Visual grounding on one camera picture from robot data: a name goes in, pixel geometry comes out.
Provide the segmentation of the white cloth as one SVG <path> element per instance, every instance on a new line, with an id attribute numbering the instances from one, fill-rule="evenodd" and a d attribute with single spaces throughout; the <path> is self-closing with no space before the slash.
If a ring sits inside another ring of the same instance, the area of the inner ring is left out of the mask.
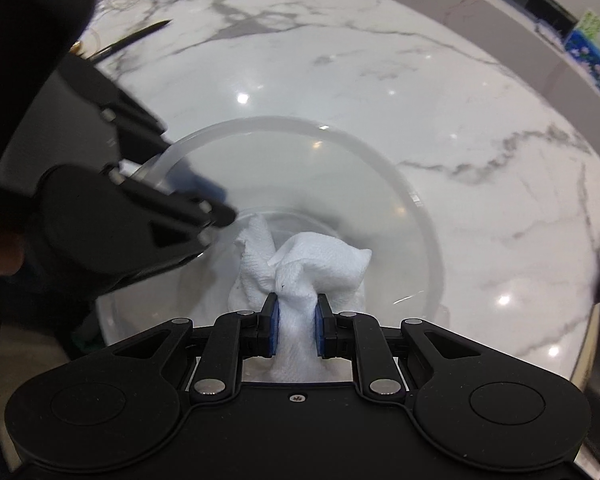
<path id="1" fill-rule="evenodd" d="M 247 382 L 347 382 L 351 365 L 317 354 L 315 308 L 324 294 L 335 312 L 365 310 L 364 278 L 372 252 L 336 237 L 301 232 L 277 246 L 265 218 L 256 214 L 234 247 L 238 275 L 230 291 L 232 311 L 260 310 L 269 294 L 279 303 L 278 341 L 272 358 L 250 358 Z"/>

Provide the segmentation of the clear plastic bowl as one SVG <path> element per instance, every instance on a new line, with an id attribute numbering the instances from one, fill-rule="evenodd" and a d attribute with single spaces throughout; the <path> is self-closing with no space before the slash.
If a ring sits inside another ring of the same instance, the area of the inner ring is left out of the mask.
<path id="1" fill-rule="evenodd" d="M 276 244 L 315 232 L 370 250 L 364 307 L 380 324 L 448 319 L 440 249 L 422 202 L 385 157 L 354 136 L 294 118 L 229 120 L 186 136 L 136 173 L 166 193 L 189 188 L 195 176 L 224 188 L 235 222 L 186 266 L 99 298 L 108 344 L 178 316 L 212 324 L 228 309 L 238 277 L 236 237 L 256 215 Z"/>

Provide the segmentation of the black pen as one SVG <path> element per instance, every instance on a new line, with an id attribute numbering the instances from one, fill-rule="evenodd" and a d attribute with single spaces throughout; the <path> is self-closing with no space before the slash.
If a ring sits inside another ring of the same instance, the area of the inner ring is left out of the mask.
<path id="1" fill-rule="evenodd" d="M 113 56 L 116 53 L 124 50 L 125 48 L 132 46 L 132 44 L 135 44 L 137 41 L 140 41 L 140 40 L 154 34 L 155 32 L 158 32 L 159 30 L 164 29 L 166 26 L 169 26 L 170 24 L 171 24 L 171 20 L 163 20 L 163 21 L 155 22 L 154 24 L 148 25 L 142 29 L 137 30 L 136 32 L 131 32 L 128 36 L 125 36 L 125 37 L 113 42 L 109 46 L 98 50 L 97 52 L 95 52 L 94 54 L 89 56 L 87 59 L 89 61 L 91 61 L 92 63 L 99 63 L 99 62 L 105 61 L 106 58 L 110 58 L 110 56 Z"/>

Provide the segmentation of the red charm with gold bell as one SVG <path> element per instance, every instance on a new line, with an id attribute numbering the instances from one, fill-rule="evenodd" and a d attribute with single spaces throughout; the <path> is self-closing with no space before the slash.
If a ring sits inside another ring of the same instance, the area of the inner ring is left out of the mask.
<path id="1" fill-rule="evenodd" d="M 81 41 L 77 41 L 70 49 L 70 52 L 76 55 L 82 55 L 84 53 L 84 45 Z"/>

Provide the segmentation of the painted lotus picture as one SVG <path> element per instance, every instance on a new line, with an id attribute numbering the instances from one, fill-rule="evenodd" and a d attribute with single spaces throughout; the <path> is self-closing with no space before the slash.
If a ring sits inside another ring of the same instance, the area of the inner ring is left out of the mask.
<path id="1" fill-rule="evenodd" d="M 564 47 L 600 90 L 600 14 L 586 10 L 567 36 Z"/>

